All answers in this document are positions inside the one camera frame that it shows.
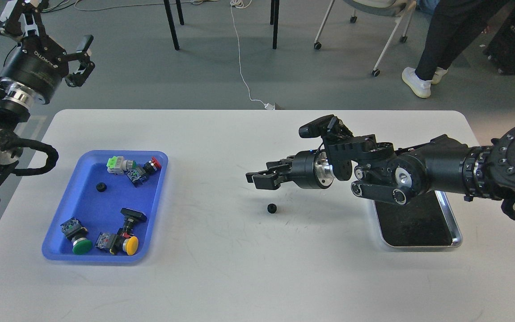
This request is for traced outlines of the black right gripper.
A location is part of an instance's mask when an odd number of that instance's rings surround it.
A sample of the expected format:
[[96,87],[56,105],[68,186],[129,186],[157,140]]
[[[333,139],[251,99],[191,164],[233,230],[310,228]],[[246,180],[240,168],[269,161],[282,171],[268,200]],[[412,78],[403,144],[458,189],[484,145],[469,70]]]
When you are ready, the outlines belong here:
[[324,151],[301,151],[278,161],[268,161],[266,171],[246,173],[245,177],[259,190],[277,190],[281,184],[291,181],[300,188],[325,189],[334,180]]

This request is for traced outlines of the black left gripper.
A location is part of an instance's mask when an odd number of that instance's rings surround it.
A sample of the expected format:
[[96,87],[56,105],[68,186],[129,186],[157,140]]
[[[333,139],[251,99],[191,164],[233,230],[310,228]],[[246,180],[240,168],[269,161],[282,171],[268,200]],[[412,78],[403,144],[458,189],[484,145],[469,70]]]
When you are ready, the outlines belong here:
[[[17,43],[26,37],[36,37],[42,49],[49,49],[43,52],[16,47],[0,72],[0,84],[10,86],[17,82],[27,86],[38,94],[41,104],[49,104],[63,78],[68,86],[80,87],[95,68],[89,51],[94,40],[91,34],[84,35],[75,53],[66,54],[62,47],[49,47],[51,39],[41,19],[41,10],[47,5],[47,0],[8,0],[0,15],[0,35]],[[76,72],[67,74],[70,61],[78,61],[80,65]]]

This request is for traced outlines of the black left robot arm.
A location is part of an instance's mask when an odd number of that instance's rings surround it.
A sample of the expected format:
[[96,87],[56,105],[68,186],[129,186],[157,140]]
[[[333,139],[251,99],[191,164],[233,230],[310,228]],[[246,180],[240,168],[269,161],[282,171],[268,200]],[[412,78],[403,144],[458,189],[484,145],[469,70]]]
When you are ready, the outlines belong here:
[[41,6],[38,0],[9,0],[0,15],[0,35],[16,43],[0,72],[0,186],[11,174],[41,175],[56,166],[55,148],[19,137],[14,130],[29,120],[35,103],[49,104],[61,81],[83,86],[95,68],[89,51],[92,35],[67,53],[47,34]]

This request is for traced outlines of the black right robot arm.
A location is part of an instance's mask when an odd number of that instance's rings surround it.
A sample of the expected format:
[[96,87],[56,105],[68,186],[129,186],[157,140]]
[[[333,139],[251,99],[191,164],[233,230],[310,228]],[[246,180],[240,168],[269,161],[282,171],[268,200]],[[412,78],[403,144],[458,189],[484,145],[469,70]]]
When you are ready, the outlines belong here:
[[300,188],[325,189],[334,179],[352,182],[360,198],[396,205],[408,204],[429,191],[500,200],[504,214],[515,220],[515,127],[491,145],[470,147],[443,134],[423,144],[395,149],[375,135],[355,136],[341,119],[330,114],[299,128],[302,138],[320,137],[309,149],[266,170],[246,173],[257,189],[276,190],[284,182]]

